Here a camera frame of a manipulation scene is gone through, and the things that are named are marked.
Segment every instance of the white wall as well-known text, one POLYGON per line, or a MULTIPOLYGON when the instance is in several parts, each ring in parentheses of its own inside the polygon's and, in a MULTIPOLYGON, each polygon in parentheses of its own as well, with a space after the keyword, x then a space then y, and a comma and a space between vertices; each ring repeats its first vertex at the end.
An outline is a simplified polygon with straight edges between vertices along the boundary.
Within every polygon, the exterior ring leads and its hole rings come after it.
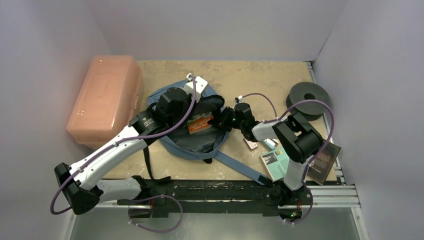
POLYGON ((113 54, 315 60, 347 0, 86 0, 113 54))
POLYGON ((315 68, 372 239, 423 239, 424 1, 350 0, 315 68))
POLYGON ((0 6, 1 239, 57 240, 53 168, 88 153, 65 128, 92 56, 110 51, 82 0, 0 6))

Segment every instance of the orange plastic container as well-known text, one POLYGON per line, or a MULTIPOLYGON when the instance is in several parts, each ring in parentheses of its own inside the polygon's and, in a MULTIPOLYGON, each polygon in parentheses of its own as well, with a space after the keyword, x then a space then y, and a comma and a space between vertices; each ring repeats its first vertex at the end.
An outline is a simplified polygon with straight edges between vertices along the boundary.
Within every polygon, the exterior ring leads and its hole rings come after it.
POLYGON ((77 143, 100 148, 134 117, 143 88, 141 68, 132 56, 95 56, 66 130, 77 143))

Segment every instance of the black tape roll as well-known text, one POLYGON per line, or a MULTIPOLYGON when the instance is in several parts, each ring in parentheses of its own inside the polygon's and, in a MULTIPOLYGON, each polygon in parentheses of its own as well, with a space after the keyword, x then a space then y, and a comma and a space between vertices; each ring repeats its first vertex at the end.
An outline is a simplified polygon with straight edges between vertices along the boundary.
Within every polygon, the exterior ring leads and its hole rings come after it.
MULTIPOLYGON (((329 94, 321 86, 312 82, 299 82, 290 89, 285 105, 287 108, 302 100, 315 99, 330 104, 329 94)), ((308 121, 319 119, 327 110, 324 106, 316 102, 303 103, 293 110, 301 113, 308 121)))

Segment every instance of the book cover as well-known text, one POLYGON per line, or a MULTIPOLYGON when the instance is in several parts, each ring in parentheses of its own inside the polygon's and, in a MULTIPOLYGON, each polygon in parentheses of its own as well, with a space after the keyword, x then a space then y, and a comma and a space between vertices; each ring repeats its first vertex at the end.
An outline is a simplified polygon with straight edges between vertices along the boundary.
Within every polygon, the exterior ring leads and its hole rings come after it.
POLYGON ((198 133, 212 127, 208 122, 214 119, 212 112, 202 113, 187 120, 188 132, 190 134, 198 133))
POLYGON ((263 164, 268 170, 272 181, 278 181, 286 176, 287 167, 289 165, 289 156, 284 148, 279 147, 275 150, 262 154, 260 156, 263 164))
POLYGON ((307 175, 317 184, 324 185, 341 149, 341 147, 329 142, 322 153, 315 158, 314 164, 307 171, 307 175))

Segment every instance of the wooden table surface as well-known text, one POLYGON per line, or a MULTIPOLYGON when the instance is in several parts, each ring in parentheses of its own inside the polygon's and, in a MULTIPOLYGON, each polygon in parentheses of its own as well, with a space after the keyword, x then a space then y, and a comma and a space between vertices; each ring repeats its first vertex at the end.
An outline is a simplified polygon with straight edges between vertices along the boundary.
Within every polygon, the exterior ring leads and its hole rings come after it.
MULTIPOLYGON (((225 98, 225 105, 233 107, 234 98, 249 93, 262 93, 268 96, 281 115, 286 108, 286 96, 293 85, 299 82, 311 82, 311 76, 305 62, 270 61, 139 61, 143 71, 144 90, 139 111, 147 106, 147 96, 155 90, 183 80, 188 73, 202 76, 209 85, 225 98)), ((255 119, 258 121, 274 118, 269 103, 260 96, 249 96, 243 100, 249 103, 255 119)), ((322 118, 311 124, 327 137, 322 118)), ((268 175, 260 155, 268 150, 259 147, 250 151, 243 141, 239 130, 233 130, 220 151, 249 167, 268 175)), ((242 174, 223 165, 217 160, 212 164, 203 161, 189 161, 168 153, 160 141, 150 147, 150 161, 153 176, 157 179, 171 176, 172 179, 188 180, 249 180, 242 174)), ((111 170, 104 178, 123 179, 140 175, 149 179, 143 151, 139 151, 111 170)), ((334 169, 327 181, 335 181, 334 169)))

